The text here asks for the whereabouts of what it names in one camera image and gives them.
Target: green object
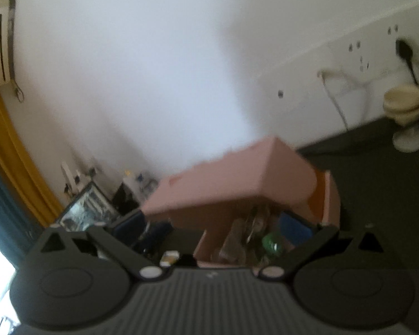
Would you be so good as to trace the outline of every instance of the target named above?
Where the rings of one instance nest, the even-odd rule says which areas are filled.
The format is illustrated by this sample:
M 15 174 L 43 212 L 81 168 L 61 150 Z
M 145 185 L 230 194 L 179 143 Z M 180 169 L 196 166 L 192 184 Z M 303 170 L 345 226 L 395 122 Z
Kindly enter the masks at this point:
M 282 236 L 278 233 L 269 233 L 262 238 L 262 247 L 268 255 L 280 257 L 284 252 Z

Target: ribbed black surface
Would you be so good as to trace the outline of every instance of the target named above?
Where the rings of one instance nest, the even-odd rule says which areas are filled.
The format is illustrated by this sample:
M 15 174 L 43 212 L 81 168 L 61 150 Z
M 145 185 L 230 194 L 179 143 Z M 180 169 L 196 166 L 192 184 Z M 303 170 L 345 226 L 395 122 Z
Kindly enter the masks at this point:
M 250 270 L 176 269 L 143 284 L 130 303 L 100 325 L 63 335 L 359 334 L 331 328 L 306 314 L 286 286 L 262 282 Z M 412 334 L 403 327 L 375 334 Z M 16 334 L 56 334 L 22 326 Z

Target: white round base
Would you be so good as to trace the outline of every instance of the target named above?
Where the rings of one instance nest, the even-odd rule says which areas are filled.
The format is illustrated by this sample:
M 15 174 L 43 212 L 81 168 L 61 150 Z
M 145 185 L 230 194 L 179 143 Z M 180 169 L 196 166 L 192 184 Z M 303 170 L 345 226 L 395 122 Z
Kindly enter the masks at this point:
M 393 135 L 393 145 L 400 152 L 410 153 L 419 150 L 419 126 L 396 132 Z

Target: framed picture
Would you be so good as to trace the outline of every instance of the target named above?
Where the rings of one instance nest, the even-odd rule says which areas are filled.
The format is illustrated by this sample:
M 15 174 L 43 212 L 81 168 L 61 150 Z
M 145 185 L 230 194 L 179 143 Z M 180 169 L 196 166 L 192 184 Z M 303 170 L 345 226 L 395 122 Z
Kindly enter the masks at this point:
M 69 232 L 81 232 L 97 221 L 112 223 L 119 216 L 119 212 L 91 181 L 67 206 L 56 222 Z

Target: white cable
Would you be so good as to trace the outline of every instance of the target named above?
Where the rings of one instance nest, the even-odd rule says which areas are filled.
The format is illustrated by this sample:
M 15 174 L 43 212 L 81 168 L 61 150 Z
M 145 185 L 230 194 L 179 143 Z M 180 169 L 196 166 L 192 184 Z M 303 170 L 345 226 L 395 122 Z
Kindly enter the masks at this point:
M 325 91 L 326 95 L 329 97 L 329 99 L 331 100 L 331 102 L 334 105 L 335 109 L 337 110 L 338 114 L 340 115 L 341 120 L 343 121 L 343 124 L 344 124 L 344 128 L 346 129 L 347 132 L 349 132 L 349 126 L 347 125 L 346 116 L 344 115 L 344 112 L 341 109 L 340 105 L 338 105 L 337 100 L 331 94 L 331 92 L 329 91 L 329 89 L 326 86 L 326 79 L 325 79 L 325 76 L 326 75 L 327 75 L 327 72 L 326 71 L 323 71 L 323 70 L 320 70 L 317 73 L 317 76 L 321 79 L 321 81 L 323 83 L 323 88 L 324 88 L 324 91 Z

